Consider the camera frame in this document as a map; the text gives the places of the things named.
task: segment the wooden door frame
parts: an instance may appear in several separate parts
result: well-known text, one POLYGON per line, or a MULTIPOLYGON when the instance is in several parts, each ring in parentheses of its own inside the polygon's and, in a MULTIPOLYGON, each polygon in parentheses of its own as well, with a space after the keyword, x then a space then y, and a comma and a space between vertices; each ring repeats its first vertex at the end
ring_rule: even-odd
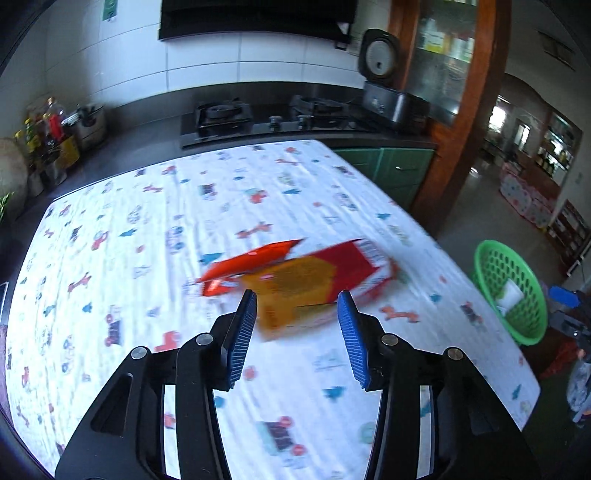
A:
MULTIPOLYGON (((430 120, 437 150, 411 214, 432 236, 443 226, 468 176, 501 91, 511 33, 511 2, 479 0, 474 54, 462 102, 451 127, 430 120)), ((392 85, 404 89, 414 51, 420 0, 392 0, 388 31, 401 42, 401 74, 392 85)))

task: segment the black appliance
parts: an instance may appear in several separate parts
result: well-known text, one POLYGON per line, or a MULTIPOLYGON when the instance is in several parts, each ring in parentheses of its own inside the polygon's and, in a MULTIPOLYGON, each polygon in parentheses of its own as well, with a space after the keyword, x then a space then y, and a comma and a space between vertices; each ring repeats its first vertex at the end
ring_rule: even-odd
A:
POLYGON ((407 92, 365 82, 361 105, 377 122, 396 132, 420 135, 427 126, 429 102, 407 92))
POLYGON ((181 117, 181 147, 243 136, 277 133, 377 132, 378 127, 361 116, 353 116, 347 103, 296 95, 284 107, 283 115, 263 112, 255 117, 252 108, 240 100, 204 103, 181 117))
POLYGON ((200 33, 268 31, 350 43, 357 0, 163 0, 159 39, 200 33))
POLYGON ((388 32, 371 28, 363 35, 358 69, 367 82, 362 106, 387 128, 420 135, 429 116, 429 103, 389 87, 398 71, 400 43, 388 32))

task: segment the green cabinet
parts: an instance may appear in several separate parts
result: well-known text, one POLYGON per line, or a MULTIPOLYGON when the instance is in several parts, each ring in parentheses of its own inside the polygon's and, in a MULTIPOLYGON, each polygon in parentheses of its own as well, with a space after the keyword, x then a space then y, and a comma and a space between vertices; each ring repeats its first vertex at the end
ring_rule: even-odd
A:
POLYGON ((412 204, 433 157, 433 150, 425 148, 344 148, 335 153, 404 209, 412 204))

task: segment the metal screw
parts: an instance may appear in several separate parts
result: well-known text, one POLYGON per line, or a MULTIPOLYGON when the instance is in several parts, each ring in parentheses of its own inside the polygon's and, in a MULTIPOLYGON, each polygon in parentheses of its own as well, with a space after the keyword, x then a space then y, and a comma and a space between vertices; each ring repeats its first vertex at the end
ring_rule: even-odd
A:
POLYGON ((145 357, 146 353, 148 353, 148 351, 144 347, 137 346, 131 351, 131 358, 139 360, 140 358, 145 357))
POLYGON ((392 333, 386 333, 382 335, 382 343, 388 346, 394 346, 398 343, 398 337, 392 333))
POLYGON ((202 333, 201 335, 197 335, 195 341, 198 345, 209 345, 213 342, 213 337, 209 333, 202 333))
POLYGON ((450 348, 447 351, 447 356, 452 360, 461 360, 462 358, 464 358, 464 354, 459 348, 450 348))

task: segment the printed tablecloth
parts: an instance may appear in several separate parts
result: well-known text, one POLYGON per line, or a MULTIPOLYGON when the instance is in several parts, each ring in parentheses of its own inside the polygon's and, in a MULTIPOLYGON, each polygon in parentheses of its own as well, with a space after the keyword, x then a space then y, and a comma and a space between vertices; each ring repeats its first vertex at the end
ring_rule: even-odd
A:
MULTIPOLYGON (((194 279, 212 262, 298 238, 293 257, 356 238, 379 245, 395 260, 395 280, 363 311, 415 348, 462 348, 523 428, 539 385, 470 280, 371 181, 323 144, 294 141, 167 161, 48 208, 18 277, 7 340, 12 416, 33 455, 55 471, 133 347, 175 348, 236 309, 239 294, 199 295, 194 279)), ((215 395, 233 478, 363 478, 379 397, 353 379, 338 322, 271 342, 255 329, 242 379, 215 395)), ((178 476, 174 387, 164 440, 167 472, 178 476)))

